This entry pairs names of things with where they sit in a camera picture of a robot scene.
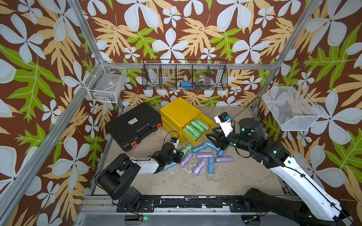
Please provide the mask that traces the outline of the yellow top drawer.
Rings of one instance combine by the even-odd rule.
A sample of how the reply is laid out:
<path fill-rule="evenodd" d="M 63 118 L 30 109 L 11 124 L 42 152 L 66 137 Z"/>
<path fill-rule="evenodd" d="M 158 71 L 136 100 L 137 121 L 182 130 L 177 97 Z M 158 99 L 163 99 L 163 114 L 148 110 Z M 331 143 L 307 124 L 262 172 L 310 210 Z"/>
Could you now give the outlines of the yellow top drawer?
<path fill-rule="evenodd" d="M 206 134 L 212 132 L 216 123 L 203 113 L 199 113 L 187 120 L 181 126 L 181 134 L 193 145 L 198 146 L 206 139 Z"/>

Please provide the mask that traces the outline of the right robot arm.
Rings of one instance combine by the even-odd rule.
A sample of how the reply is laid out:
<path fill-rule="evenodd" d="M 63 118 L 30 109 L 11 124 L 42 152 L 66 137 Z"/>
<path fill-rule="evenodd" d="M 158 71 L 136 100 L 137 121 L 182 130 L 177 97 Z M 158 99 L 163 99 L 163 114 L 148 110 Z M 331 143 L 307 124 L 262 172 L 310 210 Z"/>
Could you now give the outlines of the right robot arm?
<path fill-rule="evenodd" d="M 281 143 L 265 138 L 262 123 L 254 118 L 241 119 L 236 132 L 234 120 L 227 112 L 215 116 L 215 122 L 219 127 L 206 137 L 217 148 L 234 147 L 249 152 L 251 158 L 279 176 L 301 199 L 285 200 L 251 188 L 243 196 L 245 209 L 270 211 L 300 226 L 343 226 L 344 219 L 351 219 L 348 205 L 324 191 Z"/>

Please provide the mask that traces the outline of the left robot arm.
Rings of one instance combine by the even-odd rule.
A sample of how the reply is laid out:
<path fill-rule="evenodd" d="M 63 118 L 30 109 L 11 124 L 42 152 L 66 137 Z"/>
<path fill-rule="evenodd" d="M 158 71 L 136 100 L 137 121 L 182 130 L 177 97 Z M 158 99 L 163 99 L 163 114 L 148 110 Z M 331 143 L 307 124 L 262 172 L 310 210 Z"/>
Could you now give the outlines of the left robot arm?
<path fill-rule="evenodd" d="M 160 151 L 145 159 L 134 159 L 127 154 L 120 154 L 114 161 L 95 176 L 95 183 L 102 188 L 112 200 L 126 203 L 132 211 L 141 209 L 142 194 L 131 186 L 138 175 L 157 174 L 172 163 L 180 163 L 184 153 L 174 144 L 165 143 Z"/>

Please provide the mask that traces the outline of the green trash bag roll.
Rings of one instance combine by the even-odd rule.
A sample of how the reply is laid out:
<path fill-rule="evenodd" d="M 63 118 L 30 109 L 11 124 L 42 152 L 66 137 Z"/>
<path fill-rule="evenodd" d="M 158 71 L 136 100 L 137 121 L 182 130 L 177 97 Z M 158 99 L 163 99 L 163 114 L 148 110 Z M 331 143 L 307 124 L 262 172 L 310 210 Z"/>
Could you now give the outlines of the green trash bag roll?
<path fill-rule="evenodd" d="M 201 133 L 195 128 L 193 127 L 192 125 L 190 124 L 187 124 L 186 125 L 186 129 L 191 133 L 193 134 L 193 136 L 196 138 L 196 139 L 199 139 L 201 137 Z"/>
<path fill-rule="evenodd" d="M 209 129 L 210 129 L 210 126 L 209 126 L 206 122 L 202 121 L 200 118 L 197 118 L 196 121 L 197 121 L 205 130 L 209 130 Z"/>
<path fill-rule="evenodd" d="M 200 133 L 204 133 L 205 132 L 205 129 L 196 121 L 196 120 L 193 120 L 191 122 L 191 125 L 196 129 L 198 130 Z"/>
<path fill-rule="evenodd" d="M 181 152 L 183 153 L 183 155 L 184 156 L 186 156 L 187 155 L 187 153 L 191 150 L 193 148 L 193 145 L 192 144 L 186 144 L 183 148 L 182 148 L 182 150 L 181 150 Z"/>
<path fill-rule="evenodd" d="M 197 141 L 197 138 L 190 132 L 187 130 L 187 128 L 183 128 L 183 130 L 194 140 Z"/>

